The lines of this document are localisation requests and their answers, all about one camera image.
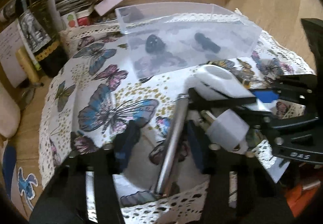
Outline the white handwritten note paper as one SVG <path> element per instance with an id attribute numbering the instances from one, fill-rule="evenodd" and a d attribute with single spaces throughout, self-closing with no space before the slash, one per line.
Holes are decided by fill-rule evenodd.
<path id="1" fill-rule="evenodd" d="M 1 65 L 7 79 L 16 88 L 27 78 L 25 71 L 16 58 L 16 52 L 24 46 L 16 21 L 13 21 L 1 32 L 0 42 Z"/>

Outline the butterfly print lace cloth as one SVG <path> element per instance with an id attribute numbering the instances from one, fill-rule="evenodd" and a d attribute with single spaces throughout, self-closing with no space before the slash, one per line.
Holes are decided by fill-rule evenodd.
<path id="1" fill-rule="evenodd" d="M 70 188 L 85 186 L 70 176 L 67 161 L 72 151 L 84 155 L 110 144 L 137 120 L 142 136 L 134 146 L 125 172 L 113 177 L 126 223 L 188 223 L 201 218 L 209 180 L 193 167 L 191 157 L 182 163 L 177 192 L 155 199 L 147 188 L 157 171 L 148 155 L 160 147 L 177 94 L 187 89 L 185 80 L 196 66 L 157 75 L 142 82 L 135 76 L 125 37 L 104 42 L 97 35 L 71 58 L 52 80 L 39 129 L 39 170 L 43 195 L 59 194 L 67 201 Z"/>

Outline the dark wine bottle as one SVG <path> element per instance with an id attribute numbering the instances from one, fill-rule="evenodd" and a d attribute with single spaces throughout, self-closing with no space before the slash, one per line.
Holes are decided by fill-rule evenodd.
<path id="1" fill-rule="evenodd" d="M 48 77 L 68 61 L 45 0 L 16 0 L 15 13 L 27 47 Z"/>

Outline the cream cylindrical bottle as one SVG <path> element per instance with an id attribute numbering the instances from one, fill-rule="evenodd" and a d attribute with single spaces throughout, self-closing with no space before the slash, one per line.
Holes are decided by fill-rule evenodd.
<path id="1" fill-rule="evenodd" d="M 0 92 L 0 130 L 5 138 L 11 138 L 15 135 L 20 124 L 21 112 L 17 103 L 12 99 L 9 93 L 1 84 Z"/>

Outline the small black clip microphone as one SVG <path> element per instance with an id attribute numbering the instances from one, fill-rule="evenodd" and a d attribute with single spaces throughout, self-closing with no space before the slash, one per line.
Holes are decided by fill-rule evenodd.
<path id="1" fill-rule="evenodd" d="M 207 51 L 215 54 L 219 53 L 221 47 L 214 43 L 209 37 L 206 37 L 203 33 L 197 32 L 194 35 L 194 42 L 179 41 L 171 45 L 172 48 L 182 46 L 184 48 L 192 48 L 199 52 Z M 157 35 L 149 35 L 146 44 L 145 51 L 148 54 L 161 54 L 168 48 L 167 44 Z"/>

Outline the silver metal flashlight tube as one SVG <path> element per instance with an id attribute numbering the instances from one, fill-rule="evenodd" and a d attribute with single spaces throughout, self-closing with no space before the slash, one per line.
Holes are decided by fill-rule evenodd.
<path id="1" fill-rule="evenodd" d="M 174 115 L 164 144 L 164 152 L 161 160 L 159 174 L 154 186 L 154 193 L 166 197 L 169 188 L 172 171 L 177 158 L 178 144 L 181 139 L 189 104 L 188 94 L 178 94 L 175 101 Z"/>

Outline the stack of books and papers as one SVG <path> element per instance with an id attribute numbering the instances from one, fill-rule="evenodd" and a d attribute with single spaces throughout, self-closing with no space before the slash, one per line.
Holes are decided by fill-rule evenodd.
<path id="1" fill-rule="evenodd" d="M 94 6 L 101 1 L 103 0 L 47 0 L 47 6 L 54 26 L 58 31 L 62 31 L 113 20 L 114 9 L 120 4 L 100 16 L 94 10 Z"/>

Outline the clear plastic storage box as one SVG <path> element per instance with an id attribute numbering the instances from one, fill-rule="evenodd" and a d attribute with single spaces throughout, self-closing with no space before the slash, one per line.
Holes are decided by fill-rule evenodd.
<path id="1" fill-rule="evenodd" d="M 247 17 L 215 4 L 157 2 L 130 5 L 115 10 L 121 33 L 130 49 L 130 60 L 137 78 L 185 69 L 214 60 L 250 56 L 262 29 Z M 203 33 L 221 47 L 219 53 L 172 44 L 194 42 Z M 168 46 L 161 54 L 145 51 L 149 35 L 157 35 Z"/>

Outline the yellow tube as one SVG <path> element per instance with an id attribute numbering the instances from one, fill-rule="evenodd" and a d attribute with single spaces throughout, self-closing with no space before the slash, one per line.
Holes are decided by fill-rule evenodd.
<path id="1" fill-rule="evenodd" d="M 39 75 L 33 65 L 33 62 L 28 56 L 28 53 L 24 46 L 21 46 L 15 53 L 17 61 L 19 62 L 22 69 L 25 71 L 29 81 L 32 84 L 36 84 L 39 82 Z"/>

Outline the small pink white box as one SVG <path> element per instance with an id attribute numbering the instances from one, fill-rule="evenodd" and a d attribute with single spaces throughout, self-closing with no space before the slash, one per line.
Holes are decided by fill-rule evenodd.
<path id="1" fill-rule="evenodd" d="M 124 0 L 103 0 L 94 6 L 94 10 L 98 15 L 103 16 L 113 8 L 115 8 L 118 4 L 120 4 Z"/>

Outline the white plug adapter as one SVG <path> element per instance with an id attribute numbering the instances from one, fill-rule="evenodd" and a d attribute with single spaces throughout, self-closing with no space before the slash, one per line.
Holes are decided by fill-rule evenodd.
<path id="1" fill-rule="evenodd" d="M 248 150 L 246 135 L 250 126 L 231 109 L 218 117 L 210 111 L 200 112 L 204 119 L 204 130 L 212 144 L 221 146 L 228 152 L 245 154 Z"/>

